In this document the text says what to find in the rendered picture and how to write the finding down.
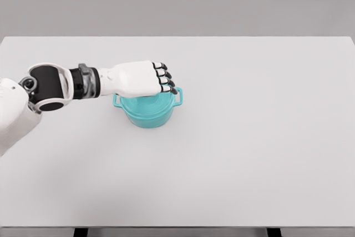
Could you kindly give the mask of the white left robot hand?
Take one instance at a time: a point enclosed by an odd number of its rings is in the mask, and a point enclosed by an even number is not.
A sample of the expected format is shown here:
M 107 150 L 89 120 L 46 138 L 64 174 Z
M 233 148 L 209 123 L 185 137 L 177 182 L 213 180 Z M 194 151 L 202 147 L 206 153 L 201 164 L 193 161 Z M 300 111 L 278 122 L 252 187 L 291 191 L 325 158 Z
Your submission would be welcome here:
M 141 61 L 118 64 L 109 72 L 113 92 L 121 97 L 149 97 L 178 92 L 164 63 Z

